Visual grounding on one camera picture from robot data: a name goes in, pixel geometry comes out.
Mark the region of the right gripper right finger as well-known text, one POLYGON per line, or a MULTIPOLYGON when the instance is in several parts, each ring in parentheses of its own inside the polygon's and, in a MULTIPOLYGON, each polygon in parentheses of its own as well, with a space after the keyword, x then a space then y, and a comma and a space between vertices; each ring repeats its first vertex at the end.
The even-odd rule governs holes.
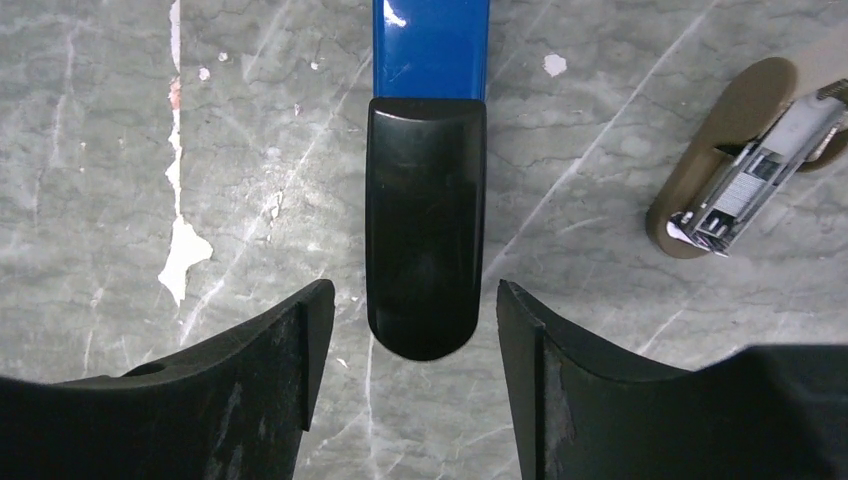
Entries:
POLYGON ((501 281, 497 323, 525 479, 843 479, 847 349, 753 345, 687 371, 501 281))

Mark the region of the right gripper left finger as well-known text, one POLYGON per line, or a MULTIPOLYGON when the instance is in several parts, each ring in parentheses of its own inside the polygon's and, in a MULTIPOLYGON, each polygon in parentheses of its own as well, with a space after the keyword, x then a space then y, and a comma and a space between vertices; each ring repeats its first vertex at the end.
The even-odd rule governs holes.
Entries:
POLYGON ((289 479, 335 313, 320 279, 124 375, 1 382, 5 479, 289 479))

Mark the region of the beige small stapler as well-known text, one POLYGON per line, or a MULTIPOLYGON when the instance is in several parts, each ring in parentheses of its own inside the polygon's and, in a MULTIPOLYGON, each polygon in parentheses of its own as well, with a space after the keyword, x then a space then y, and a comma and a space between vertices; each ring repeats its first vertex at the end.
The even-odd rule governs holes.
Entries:
POLYGON ((665 254, 727 256, 797 172, 847 149, 847 26, 789 56, 762 59, 723 90, 646 214, 665 254))

